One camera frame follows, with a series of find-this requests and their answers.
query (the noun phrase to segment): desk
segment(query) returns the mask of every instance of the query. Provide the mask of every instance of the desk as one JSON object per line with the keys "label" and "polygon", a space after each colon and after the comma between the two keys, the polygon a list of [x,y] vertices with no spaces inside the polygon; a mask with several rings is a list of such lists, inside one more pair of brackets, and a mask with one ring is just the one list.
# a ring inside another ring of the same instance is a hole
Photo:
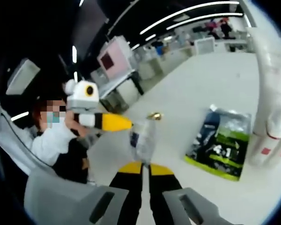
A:
{"label": "desk", "polygon": [[[131,79],[132,82],[134,83],[137,91],[143,95],[144,94],[144,91],[143,89],[141,88],[140,84],[139,84],[139,81],[136,77],[136,74],[137,72],[135,70],[129,72],[129,73],[126,73],[124,75],[121,75],[117,78],[114,78],[112,80],[110,80],[108,83],[106,83],[105,85],[101,86],[99,88],[99,98],[100,100],[102,99],[105,99],[106,96],[108,96],[111,92],[113,92],[118,86],[120,86],[123,82],[125,82],[126,80],[128,79]],[[100,101],[101,104],[104,106],[104,108],[107,110],[108,107],[104,104],[103,101]]]}
{"label": "desk", "polygon": [[[273,170],[244,164],[239,182],[225,180],[186,163],[183,156],[200,130],[211,104],[238,112],[257,112],[259,73],[253,53],[211,53],[189,58],[125,113],[133,121],[150,112],[164,117],[157,125],[152,162],[169,167],[182,187],[191,187],[219,208],[234,224],[260,225],[281,199],[281,165]],[[117,170],[131,159],[128,131],[105,134],[89,151],[99,184],[109,185]],[[138,225],[154,225],[148,189]]]}

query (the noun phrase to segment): small gold object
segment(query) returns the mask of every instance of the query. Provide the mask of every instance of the small gold object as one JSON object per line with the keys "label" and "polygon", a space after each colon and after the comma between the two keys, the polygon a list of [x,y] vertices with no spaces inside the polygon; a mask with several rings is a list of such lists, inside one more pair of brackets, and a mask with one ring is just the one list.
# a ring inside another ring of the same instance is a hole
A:
{"label": "small gold object", "polygon": [[147,116],[148,120],[161,120],[163,115],[159,112],[153,112]]}

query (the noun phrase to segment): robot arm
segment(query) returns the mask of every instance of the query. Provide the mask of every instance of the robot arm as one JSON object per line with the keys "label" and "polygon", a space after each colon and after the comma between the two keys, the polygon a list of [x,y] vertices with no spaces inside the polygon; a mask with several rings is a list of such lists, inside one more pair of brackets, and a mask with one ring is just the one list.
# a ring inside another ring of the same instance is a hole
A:
{"label": "robot arm", "polygon": [[132,122],[113,113],[95,112],[99,103],[98,87],[93,82],[69,80],[64,91],[67,97],[67,110],[74,112],[75,121],[86,127],[103,131],[120,131],[130,129]]}

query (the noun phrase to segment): gray robot part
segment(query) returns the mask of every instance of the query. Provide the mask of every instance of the gray robot part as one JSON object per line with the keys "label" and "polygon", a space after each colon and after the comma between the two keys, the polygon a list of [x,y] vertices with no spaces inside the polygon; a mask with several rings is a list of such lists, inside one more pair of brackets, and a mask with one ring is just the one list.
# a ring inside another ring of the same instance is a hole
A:
{"label": "gray robot part", "polygon": [[72,110],[74,113],[93,113],[98,107],[98,102],[68,99],[67,110]]}
{"label": "gray robot part", "polygon": [[28,178],[24,207],[39,225],[117,225],[128,190],[80,184],[41,169]]}
{"label": "gray robot part", "polygon": [[191,188],[165,191],[163,196],[171,211],[174,223],[191,225],[233,225],[220,217],[218,207]]}

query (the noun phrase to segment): ceiling light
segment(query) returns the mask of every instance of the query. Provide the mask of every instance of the ceiling light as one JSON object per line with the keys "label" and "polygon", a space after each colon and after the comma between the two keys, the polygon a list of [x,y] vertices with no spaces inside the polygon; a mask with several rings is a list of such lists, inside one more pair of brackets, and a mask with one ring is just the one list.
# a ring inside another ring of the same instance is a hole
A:
{"label": "ceiling light", "polygon": [[77,50],[75,46],[72,47],[72,59],[73,59],[73,63],[77,62]]}
{"label": "ceiling light", "polygon": [[247,22],[248,27],[252,27],[249,18],[247,17],[246,14],[244,14],[244,20]]}
{"label": "ceiling light", "polygon": [[84,0],[80,0],[79,7],[82,6]]}
{"label": "ceiling light", "polygon": [[14,117],[12,117],[12,118],[10,118],[10,119],[11,119],[11,121],[15,121],[15,120],[17,120],[17,119],[19,119],[19,118],[22,118],[22,117],[24,117],[24,116],[28,116],[28,114],[29,114],[29,112],[23,112],[23,113],[21,113],[21,114],[19,114],[19,115],[16,115],[16,116],[14,116]]}
{"label": "ceiling light", "polygon": [[140,46],[140,44],[137,44],[137,45],[133,46],[133,47],[131,48],[131,50],[133,51],[134,49],[138,48],[139,46]]}
{"label": "ceiling light", "polygon": [[164,38],[165,41],[171,40],[173,37],[172,36],[168,36],[166,38]]}
{"label": "ceiling light", "polygon": [[210,15],[203,15],[203,16],[195,17],[195,18],[192,18],[189,20],[184,20],[182,22],[176,23],[170,27],[167,27],[167,30],[170,30],[174,27],[180,26],[185,23],[189,23],[192,21],[201,20],[201,19],[205,19],[205,18],[216,17],[216,16],[242,16],[242,15],[243,15],[242,13],[215,13],[215,14],[210,14]]}
{"label": "ceiling light", "polygon": [[155,38],[155,37],[156,37],[156,34],[153,34],[153,35],[147,37],[147,38],[146,38],[146,41],[149,41],[150,39]]}
{"label": "ceiling light", "polygon": [[179,18],[177,18],[177,19],[175,19],[175,20],[173,20],[173,21],[175,21],[175,22],[181,22],[181,21],[183,21],[183,20],[188,20],[190,17],[188,16],[188,15],[186,15],[186,14],[183,14],[182,16],[180,16]]}
{"label": "ceiling light", "polygon": [[74,80],[76,83],[78,83],[78,74],[76,71],[74,72]]}
{"label": "ceiling light", "polygon": [[236,4],[236,5],[238,5],[239,2],[238,2],[238,1],[214,1],[214,2],[209,2],[209,3],[204,3],[204,4],[192,6],[192,7],[186,8],[186,9],[182,9],[182,10],[180,10],[180,11],[178,11],[178,12],[175,12],[175,13],[169,15],[169,16],[166,16],[165,18],[163,18],[163,19],[161,19],[161,20],[155,22],[154,24],[148,26],[146,29],[142,30],[142,31],[140,32],[140,34],[144,34],[144,33],[146,33],[148,30],[150,30],[151,28],[153,28],[153,27],[155,27],[156,25],[162,23],[163,21],[166,21],[166,20],[168,20],[168,19],[170,19],[170,18],[172,18],[172,17],[174,17],[174,16],[177,16],[177,15],[179,15],[179,14],[181,14],[181,13],[185,13],[185,12],[187,12],[187,11],[189,11],[189,10],[192,10],[192,9],[195,9],[195,8],[201,8],[201,7],[205,7],[205,6],[221,5],[221,4]]}

